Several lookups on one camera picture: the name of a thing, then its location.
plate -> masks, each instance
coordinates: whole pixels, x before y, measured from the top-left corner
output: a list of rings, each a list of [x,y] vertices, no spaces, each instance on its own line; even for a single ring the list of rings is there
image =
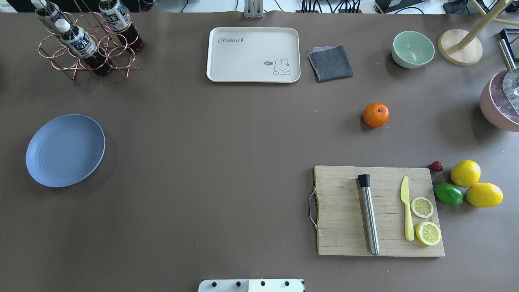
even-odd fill
[[[206,75],[213,82],[296,82],[299,35],[292,28],[214,28]]]
[[[73,185],[97,168],[105,143],[103,129],[93,119],[80,114],[57,117],[31,139],[25,155],[27,170],[47,187]]]

cutting board handle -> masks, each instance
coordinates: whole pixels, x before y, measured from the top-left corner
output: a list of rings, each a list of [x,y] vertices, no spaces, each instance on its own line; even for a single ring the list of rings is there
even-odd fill
[[[317,223],[312,218],[312,197],[315,197],[316,202],[317,202],[317,196],[315,196],[315,194],[316,194],[316,187],[313,187],[312,194],[310,195],[310,198],[308,199],[308,215],[310,216],[310,220],[312,220],[313,226],[317,230],[318,229]]]

round wooden base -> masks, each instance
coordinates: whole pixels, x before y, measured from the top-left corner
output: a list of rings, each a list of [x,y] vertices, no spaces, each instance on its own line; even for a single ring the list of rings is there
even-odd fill
[[[438,50],[449,62],[460,66],[476,64],[483,55],[483,46],[475,37],[465,48],[459,49],[458,44],[468,34],[468,31],[453,29],[444,32],[438,39]]]

gray cloth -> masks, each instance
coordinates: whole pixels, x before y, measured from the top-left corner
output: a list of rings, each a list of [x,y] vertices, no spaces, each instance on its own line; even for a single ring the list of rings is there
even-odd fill
[[[335,47],[314,47],[307,55],[318,81],[353,76],[353,68],[342,44]]]

tangerine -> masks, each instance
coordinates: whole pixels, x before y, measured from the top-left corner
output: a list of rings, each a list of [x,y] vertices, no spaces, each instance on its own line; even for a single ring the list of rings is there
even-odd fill
[[[364,109],[362,118],[368,126],[372,128],[380,127],[388,121],[388,107],[383,103],[373,102]]]

